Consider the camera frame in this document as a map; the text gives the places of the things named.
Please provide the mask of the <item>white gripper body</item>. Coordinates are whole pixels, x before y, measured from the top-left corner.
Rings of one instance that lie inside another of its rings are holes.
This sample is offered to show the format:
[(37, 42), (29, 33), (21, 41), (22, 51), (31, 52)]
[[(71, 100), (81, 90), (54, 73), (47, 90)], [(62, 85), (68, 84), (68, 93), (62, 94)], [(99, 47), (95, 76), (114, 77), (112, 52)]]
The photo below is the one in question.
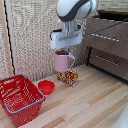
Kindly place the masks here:
[(63, 32), (52, 32), (50, 35), (50, 48), (62, 49), (65, 47), (80, 44), (82, 41), (82, 32), (74, 31), (73, 33), (66, 34)]

